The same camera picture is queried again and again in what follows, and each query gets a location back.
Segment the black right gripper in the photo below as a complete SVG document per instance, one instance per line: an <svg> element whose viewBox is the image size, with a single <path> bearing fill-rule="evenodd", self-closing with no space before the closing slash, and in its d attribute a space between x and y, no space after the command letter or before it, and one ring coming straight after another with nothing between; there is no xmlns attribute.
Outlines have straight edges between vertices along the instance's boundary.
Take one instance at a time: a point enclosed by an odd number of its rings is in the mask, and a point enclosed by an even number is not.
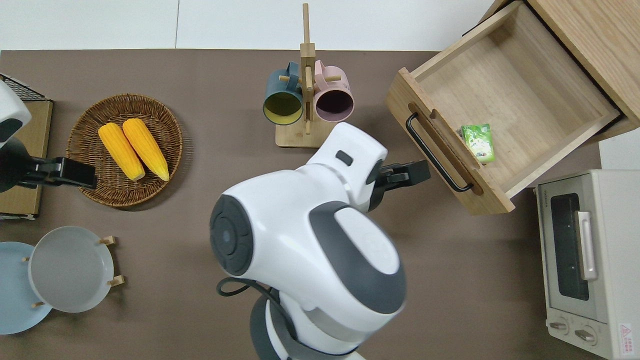
<svg viewBox="0 0 640 360"><path fill-rule="evenodd" d="M386 192L412 187L430 178L429 163L424 159L378 166L372 173L374 187L369 200L368 212L372 212L380 205Z"/></svg>

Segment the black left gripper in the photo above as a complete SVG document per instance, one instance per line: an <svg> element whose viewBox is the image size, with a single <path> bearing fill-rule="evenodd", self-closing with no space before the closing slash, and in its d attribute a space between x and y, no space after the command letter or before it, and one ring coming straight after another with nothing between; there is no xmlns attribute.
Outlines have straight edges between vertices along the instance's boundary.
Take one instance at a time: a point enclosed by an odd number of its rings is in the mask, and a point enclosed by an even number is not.
<svg viewBox="0 0 640 360"><path fill-rule="evenodd" d="M62 185L94 190L98 177L94 166L68 157L41 158L29 154L16 138L11 138L0 151L0 191L14 187L37 189L39 186Z"/></svg>

